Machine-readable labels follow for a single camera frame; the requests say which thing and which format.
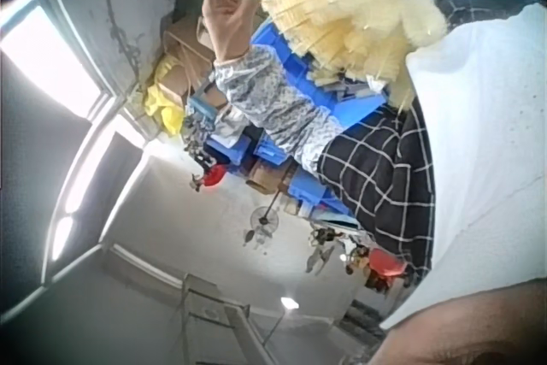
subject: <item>yellow cloth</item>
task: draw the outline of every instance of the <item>yellow cloth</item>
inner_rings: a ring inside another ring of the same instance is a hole
[[[157,66],[154,74],[155,84],[148,88],[144,100],[144,111],[150,117],[160,113],[163,126],[168,134],[174,136],[182,130],[182,122],[185,119],[185,111],[177,104],[166,98],[162,90],[157,86],[160,79],[165,76],[176,61],[171,56],[164,56]]]

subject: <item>person in background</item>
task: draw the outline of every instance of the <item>person in background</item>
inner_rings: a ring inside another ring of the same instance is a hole
[[[274,51],[250,46],[257,6],[204,1],[217,85],[330,186],[383,248],[428,272],[382,324],[389,332],[381,346],[345,363],[544,363],[545,7],[532,3],[504,20],[455,27],[407,59],[418,97],[404,117],[382,107],[343,130],[286,84]],[[387,137],[376,133],[382,127]],[[375,150],[348,156],[348,147],[362,146]],[[380,157],[390,167],[372,173]],[[420,197],[404,198],[401,209],[391,197],[389,211],[399,218],[381,213],[385,199],[375,190],[401,181],[394,168]],[[366,195],[356,197],[355,189]],[[367,203],[371,197],[381,203]]]

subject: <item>red object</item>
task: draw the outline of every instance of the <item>red object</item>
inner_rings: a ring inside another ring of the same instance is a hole
[[[211,187],[212,185],[219,184],[224,178],[224,174],[226,174],[225,166],[221,164],[213,166],[210,171],[203,176],[203,185]]]
[[[406,262],[402,262],[380,248],[370,251],[368,265],[383,277],[397,277],[404,273],[404,270],[407,267]]]

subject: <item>bright window light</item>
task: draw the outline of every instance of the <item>bright window light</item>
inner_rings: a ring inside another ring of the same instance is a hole
[[[117,115],[114,118],[115,130],[124,137],[129,143],[139,149],[143,149],[146,145],[146,139],[138,132],[133,125],[126,120],[122,115]]]
[[[42,8],[14,27],[0,48],[38,88],[76,115],[88,116],[100,91]]]
[[[6,6],[2,6],[0,12],[0,26],[5,25],[17,12],[23,10],[32,0],[13,0]]]
[[[85,192],[91,183],[91,179],[99,167],[99,163],[104,157],[106,150],[109,148],[112,138],[114,137],[115,124],[111,122],[101,133],[79,170],[76,179],[68,193],[65,211],[71,214],[79,209],[79,206],[84,200]]]
[[[300,308],[300,305],[292,298],[282,297],[281,298],[281,303],[283,304],[283,306],[285,308],[287,308],[290,311],[293,310],[293,309],[299,309]]]
[[[53,250],[51,252],[51,258],[53,261],[57,261],[61,256],[62,250],[65,248],[70,232],[72,231],[72,225],[74,221],[71,217],[65,217],[59,221],[57,228],[55,229],[55,237],[53,238]]]

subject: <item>white shirt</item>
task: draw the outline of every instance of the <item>white shirt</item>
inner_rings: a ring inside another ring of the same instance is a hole
[[[547,276],[547,12],[458,27],[410,55],[436,186],[432,272],[383,324]]]

